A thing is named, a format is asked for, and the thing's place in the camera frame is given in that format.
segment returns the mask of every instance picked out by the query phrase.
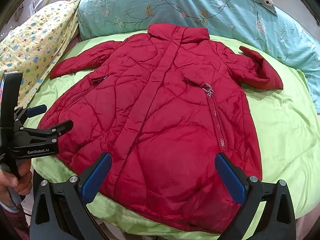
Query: fingernail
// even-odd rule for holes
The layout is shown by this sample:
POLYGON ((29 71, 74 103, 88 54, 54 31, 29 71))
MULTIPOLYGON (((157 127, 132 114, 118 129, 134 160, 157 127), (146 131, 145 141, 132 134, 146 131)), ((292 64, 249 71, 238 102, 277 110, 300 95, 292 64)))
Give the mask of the fingernail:
POLYGON ((16 178, 11 178, 10 183, 12 186, 17 187, 18 186, 18 180, 16 178))

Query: red puffer jacket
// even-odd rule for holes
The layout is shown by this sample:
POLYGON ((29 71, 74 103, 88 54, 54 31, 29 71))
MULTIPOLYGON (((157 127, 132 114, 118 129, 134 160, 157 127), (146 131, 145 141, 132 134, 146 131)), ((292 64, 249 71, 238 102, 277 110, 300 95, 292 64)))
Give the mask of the red puffer jacket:
POLYGON ((210 41, 207 29, 169 24, 101 43, 53 69, 51 78, 98 67, 64 93, 39 126, 74 122, 59 141, 58 158, 77 174, 101 152, 111 153, 112 169, 100 189, 108 198, 174 228, 220 233, 239 205, 217 175, 215 155, 225 152, 262 179, 240 84, 283 88, 260 54, 241 50, 245 56, 210 41))

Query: hand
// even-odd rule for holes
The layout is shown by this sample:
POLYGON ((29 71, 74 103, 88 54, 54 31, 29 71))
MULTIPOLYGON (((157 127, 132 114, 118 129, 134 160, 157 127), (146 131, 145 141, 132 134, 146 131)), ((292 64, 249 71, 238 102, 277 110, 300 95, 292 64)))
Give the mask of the hand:
POLYGON ((13 187, 19 195, 28 195, 32 188, 32 172, 31 159, 25 160, 23 164, 18 167, 21 176, 18 181, 13 174, 0 170, 0 201, 8 207, 14 206, 12 203, 7 187, 13 187))

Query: green bed sheet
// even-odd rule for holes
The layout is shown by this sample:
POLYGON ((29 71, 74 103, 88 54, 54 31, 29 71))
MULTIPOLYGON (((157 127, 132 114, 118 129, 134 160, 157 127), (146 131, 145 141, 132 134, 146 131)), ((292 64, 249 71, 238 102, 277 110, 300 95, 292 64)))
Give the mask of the green bed sheet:
MULTIPOLYGON (((65 58, 105 41, 123 41, 127 37, 144 31, 99 37, 77 44, 65 58)), ((246 46, 237 40, 210 36, 221 41, 235 53, 239 46, 246 46)), ((284 90, 262 91, 247 85, 250 111, 257 130, 261 150, 263 181, 275 183, 284 179, 289 187, 295 216, 299 218, 310 212, 320 201, 320 123, 311 100, 306 80, 299 70, 289 68, 271 56, 259 51, 276 69, 284 83, 284 90)), ((90 72, 80 71, 53 80, 47 79, 34 96, 29 106, 46 104, 49 108, 72 85, 90 72)), ((26 127, 37 127, 42 116, 29 119, 26 127)), ((51 182, 66 181, 73 175, 62 162, 53 156, 33 159, 33 167, 51 182)), ((245 236, 251 236, 262 214, 261 203, 254 220, 245 236)), ((100 193, 88 205, 90 212, 128 233, 138 235, 159 235, 167 239, 216 239, 219 235, 205 232, 183 232, 153 222, 122 207, 100 193)))

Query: screw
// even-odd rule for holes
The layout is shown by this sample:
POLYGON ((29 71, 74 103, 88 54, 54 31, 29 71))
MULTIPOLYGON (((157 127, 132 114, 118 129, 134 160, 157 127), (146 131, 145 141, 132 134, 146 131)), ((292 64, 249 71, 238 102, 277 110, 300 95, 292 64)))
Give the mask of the screw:
POLYGON ((47 185, 48 184, 48 181, 47 180, 43 180, 43 181, 41 181, 41 186, 45 186, 45 185, 47 185))
POLYGON ((279 180, 279 183, 280 183, 281 186, 285 186, 286 185, 286 182, 283 179, 279 180))
POLYGON ((252 182, 257 182, 258 178, 256 176, 250 176, 249 178, 252 182))
POLYGON ((77 180, 78 180, 78 177, 77 177, 77 176, 72 176, 72 177, 69 179, 69 181, 72 182, 72 183, 76 182, 77 180))

